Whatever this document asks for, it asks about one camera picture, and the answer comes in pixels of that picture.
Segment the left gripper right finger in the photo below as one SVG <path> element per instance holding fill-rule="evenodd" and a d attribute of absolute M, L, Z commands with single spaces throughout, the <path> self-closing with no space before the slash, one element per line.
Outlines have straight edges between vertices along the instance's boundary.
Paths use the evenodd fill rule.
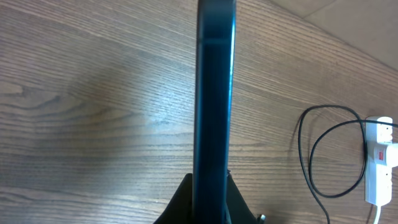
<path fill-rule="evenodd" d="M 255 216 L 234 183 L 230 170 L 227 172 L 226 224 L 265 224 L 266 216 Z"/>

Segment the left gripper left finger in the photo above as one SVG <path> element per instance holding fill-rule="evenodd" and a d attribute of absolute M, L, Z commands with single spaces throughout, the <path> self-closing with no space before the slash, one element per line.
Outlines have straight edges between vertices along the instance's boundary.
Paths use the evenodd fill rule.
<path fill-rule="evenodd" d="M 192 174 L 183 178 L 174 196 L 154 224 L 191 224 L 192 221 Z"/>

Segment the Galaxy smartphone blue screen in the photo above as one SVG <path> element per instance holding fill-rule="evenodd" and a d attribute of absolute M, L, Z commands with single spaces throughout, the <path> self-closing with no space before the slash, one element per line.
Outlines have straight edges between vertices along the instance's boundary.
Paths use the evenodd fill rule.
<path fill-rule="evenodd" d="M 193 161 L 194 223 L 226 221 L 236 3 L 198 3 Z"/>

